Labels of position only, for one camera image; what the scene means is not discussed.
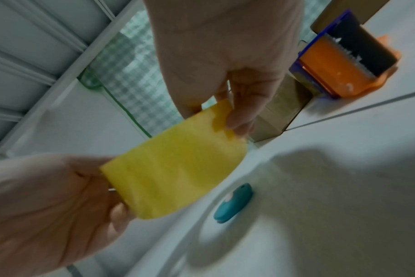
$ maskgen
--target blue object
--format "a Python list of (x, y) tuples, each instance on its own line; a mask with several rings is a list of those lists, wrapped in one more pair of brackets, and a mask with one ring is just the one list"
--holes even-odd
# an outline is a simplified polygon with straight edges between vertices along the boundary
[(213, 215), (213, 218), (220, 224), (229, 221), (247, 205), (252, 196), (252, 186), (250, 186), (249, 183), (241, 185), (227, 195), (226, 199), (221, 203)]

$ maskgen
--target wall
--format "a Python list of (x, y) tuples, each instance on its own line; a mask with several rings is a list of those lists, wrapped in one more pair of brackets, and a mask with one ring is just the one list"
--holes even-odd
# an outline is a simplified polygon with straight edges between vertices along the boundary
[[(141, 144), (146, 137), (103, 92), (85, 89), (76, 80), (9, 156), (42, 152), (118, 155)], [(178, 218), (130, 224), (113, 245), (77, 264), (85, 277), (123, 276)]]

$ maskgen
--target cardboard box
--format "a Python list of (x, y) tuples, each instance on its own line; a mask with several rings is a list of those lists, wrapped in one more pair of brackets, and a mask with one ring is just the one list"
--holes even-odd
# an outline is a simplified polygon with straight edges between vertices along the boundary
[(287, 74), (276, 95), (256, 117), (255, 130), (250, 137), (257, 142), (279, 136), (311, 98), (311, 92)]
[(369, 20), (389, 0), (332, 0), (311, 25), (316, 34), (323, 31), (345, 10), (350, 9), (361, 24)]

